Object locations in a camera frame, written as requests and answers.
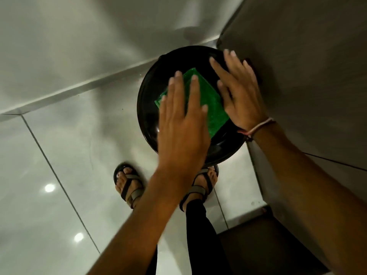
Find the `green cleaning cloth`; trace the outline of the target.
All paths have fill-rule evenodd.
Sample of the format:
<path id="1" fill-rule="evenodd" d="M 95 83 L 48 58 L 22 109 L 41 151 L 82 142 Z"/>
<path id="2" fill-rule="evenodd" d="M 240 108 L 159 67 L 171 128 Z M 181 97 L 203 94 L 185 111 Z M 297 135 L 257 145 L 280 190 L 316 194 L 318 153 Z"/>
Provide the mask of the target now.
<path id="1" fill-rule="evenodd" d="M 222 104 L 222 98 L 216 89 L 197 71 L 196 68 L 189 69 L 183 74 L 183 82 L 185 88 L 185 111 L 187 111 L 190 84 L 192 76 L 198 77 L 200 85 L 200 104 L 208 106 L 207 125 L 210 138 L 215 137 L 219 130 L 229 120 Z"/>

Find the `person's black trouser leg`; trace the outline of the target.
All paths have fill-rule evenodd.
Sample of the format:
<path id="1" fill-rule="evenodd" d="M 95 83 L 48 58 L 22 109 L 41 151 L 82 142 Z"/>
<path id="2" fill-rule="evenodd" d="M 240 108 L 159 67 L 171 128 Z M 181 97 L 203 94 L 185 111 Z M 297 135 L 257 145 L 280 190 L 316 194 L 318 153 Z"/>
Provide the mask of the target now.
<path id="1" fill-rule="evenodd" d="M 233 275 L 219 236 L 206 217 L 200 199 L 186 206 L 186 234 L 192 275 Z"/>
<path id="2" fill-rule="evenodd" d="M 158 261 L 158 245 L 156 245 L 156 249 L 154 251 L 154 255 L 150 261 L 150 264 L 147 268 L 145 275 L 156 275 L 157 270 L 157 261 Z"/>

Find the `person's right forearm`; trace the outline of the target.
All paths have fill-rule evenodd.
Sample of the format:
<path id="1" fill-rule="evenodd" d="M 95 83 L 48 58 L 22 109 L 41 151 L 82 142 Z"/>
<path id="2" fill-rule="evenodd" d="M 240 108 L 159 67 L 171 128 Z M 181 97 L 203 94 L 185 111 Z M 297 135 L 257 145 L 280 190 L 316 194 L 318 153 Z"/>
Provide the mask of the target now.
<path id="1" fill-rule="evenodd" d="M 263 122 L 252 138 L 332 271 L 367 275 L 367 205 L 291 143 L 276 122 Z"/>

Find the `grey counter cabinet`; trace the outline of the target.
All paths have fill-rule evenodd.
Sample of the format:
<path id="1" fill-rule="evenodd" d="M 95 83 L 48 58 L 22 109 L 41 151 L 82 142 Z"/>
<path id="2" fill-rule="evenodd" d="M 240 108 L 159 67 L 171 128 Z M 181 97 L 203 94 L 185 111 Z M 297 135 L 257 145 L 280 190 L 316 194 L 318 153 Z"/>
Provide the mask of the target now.
<path id="1" fill-rule="evenodd" d="M 367 0 L 244 0 L 217 48 L 250 61 L 290 141 L 367 205 Z"/>

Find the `black round basin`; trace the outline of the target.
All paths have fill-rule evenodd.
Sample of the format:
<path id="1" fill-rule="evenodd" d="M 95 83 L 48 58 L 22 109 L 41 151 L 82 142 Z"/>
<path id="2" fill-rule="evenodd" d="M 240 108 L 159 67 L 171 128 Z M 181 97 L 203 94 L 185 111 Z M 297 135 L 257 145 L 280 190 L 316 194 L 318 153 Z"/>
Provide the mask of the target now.
<path id="1" fill-rule="evenodd" d="M 141 132 L 154 151 L 158 151 L 158 117 L 163 95 L 167 93 L 168 80 L 176 71 L 183 74 L 189 69 L 197 71 L 216 89 L 219 77 L 210 66 L 213 57 L 223 69 L 227 66 L 223 52 L 208 46 L 186 46 L 161 55 L 145 75 L 137 98 L 137 117 Z M 230 158 L 246 141 L 247 136 L 230 120 L 211 138 L 205 166 L 219 164 Z"/>

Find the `person's left hand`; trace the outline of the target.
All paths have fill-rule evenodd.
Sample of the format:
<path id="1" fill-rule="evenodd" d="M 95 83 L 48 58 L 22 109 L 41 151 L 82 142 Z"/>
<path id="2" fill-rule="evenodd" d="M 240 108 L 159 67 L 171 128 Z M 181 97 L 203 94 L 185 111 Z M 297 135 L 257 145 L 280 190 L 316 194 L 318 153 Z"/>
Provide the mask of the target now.
<path id="1" fill-rule="evenodd" d="M 174 77 L 168 81 L 166 122 L 159 126 L 158 169 L 174 181 L 189 187 L 195 175 L 203 167 L 210 146 L 209 134 L 200 133 L 200 85 L 194 75 L 190 84 L 190 96 L 183 118 L 174 117 Z"/>

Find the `person's right black trouser leg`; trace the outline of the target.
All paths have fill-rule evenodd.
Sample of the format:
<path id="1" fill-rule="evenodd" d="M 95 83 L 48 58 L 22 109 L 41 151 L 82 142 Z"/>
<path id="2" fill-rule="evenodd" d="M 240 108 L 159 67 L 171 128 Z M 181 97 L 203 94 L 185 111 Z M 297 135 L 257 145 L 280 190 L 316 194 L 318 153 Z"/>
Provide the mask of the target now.
<path id="1" fill-rule="evenodd" d="M 186 234 L 192 275 L 233 275 L 219 236 L 206 217 L 200 199 L 186 206 Z"/>

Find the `person's right hand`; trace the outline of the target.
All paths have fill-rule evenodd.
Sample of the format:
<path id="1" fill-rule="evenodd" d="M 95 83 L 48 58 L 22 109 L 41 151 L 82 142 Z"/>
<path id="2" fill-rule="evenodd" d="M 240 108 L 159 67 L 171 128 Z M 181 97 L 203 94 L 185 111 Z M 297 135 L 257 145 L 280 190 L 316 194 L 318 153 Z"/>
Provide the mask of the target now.
<path id="1" fill-rule="evenodd" d="M 234 111 L 226 112 L 227 115 L 240 128 L 241 133 L 248 136 L 253 134 L 269 119 L 259 91 L 258 81 L 257 83 L 252 82 L 243 62 L 241 62 L 241 82 L 238 82 L 229 70 L 224 70 L 213 57 L 209 59 L 209 63 L 219 80 L 229 88 Z"/>

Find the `person's left black trouser leg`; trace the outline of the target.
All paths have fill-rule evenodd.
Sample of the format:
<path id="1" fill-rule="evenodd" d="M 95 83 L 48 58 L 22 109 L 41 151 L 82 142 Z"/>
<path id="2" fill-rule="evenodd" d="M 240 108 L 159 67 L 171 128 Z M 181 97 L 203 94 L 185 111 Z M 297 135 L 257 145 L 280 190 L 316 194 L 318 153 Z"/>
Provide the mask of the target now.
<path id="1" fill-rule="evenodd" d="M 158 245 L 156 245 L 156 249 L 154 251 L 154 255 L 150 261 L 150 264 L 147 268 L 145 275 L 156 275 L 157 270 L 157 261 L 158 261 Z"/>

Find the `person's left forearm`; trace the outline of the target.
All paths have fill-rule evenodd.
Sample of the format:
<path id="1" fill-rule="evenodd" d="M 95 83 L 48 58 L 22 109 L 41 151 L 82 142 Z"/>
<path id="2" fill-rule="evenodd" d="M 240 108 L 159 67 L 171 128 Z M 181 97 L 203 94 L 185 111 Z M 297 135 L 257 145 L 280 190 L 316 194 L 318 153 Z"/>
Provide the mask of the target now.
<path id="1" fill-rule="evenodd" d="M 169 219 L 200 168 L 157 168 L 137 207 L 86 275 L 145 275 Z"/>

